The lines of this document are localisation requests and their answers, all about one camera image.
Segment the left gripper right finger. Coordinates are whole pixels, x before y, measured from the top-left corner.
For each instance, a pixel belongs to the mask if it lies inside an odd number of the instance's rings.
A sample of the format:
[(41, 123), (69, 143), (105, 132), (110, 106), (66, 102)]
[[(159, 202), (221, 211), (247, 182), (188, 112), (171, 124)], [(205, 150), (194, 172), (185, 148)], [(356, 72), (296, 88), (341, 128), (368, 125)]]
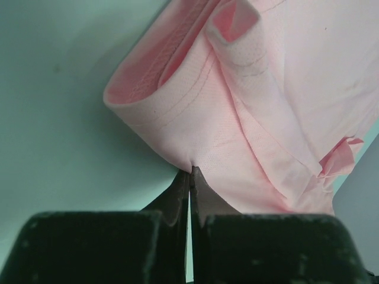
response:
[(190, 176), (195, 283), (372, 283), (346, 227), (323, 214), (241, 214)]

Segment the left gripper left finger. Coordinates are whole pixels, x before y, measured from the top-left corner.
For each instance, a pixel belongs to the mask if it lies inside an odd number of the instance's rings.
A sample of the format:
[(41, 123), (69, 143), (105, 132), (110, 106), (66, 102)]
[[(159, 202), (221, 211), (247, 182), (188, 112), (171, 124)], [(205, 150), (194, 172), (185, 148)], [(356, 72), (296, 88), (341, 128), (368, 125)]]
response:
[(22, 227), (2, 283), (185, 283), (190, 176), (140, 211), (47, 211)]

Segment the pink t shirt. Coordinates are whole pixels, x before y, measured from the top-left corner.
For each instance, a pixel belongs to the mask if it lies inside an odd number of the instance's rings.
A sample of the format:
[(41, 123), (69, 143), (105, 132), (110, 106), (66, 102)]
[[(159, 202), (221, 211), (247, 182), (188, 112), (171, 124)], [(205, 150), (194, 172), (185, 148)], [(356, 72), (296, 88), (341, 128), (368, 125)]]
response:
[(171, 1), (104, 102), (240, 212), (333, 214), (378, 117), (378, 2)]

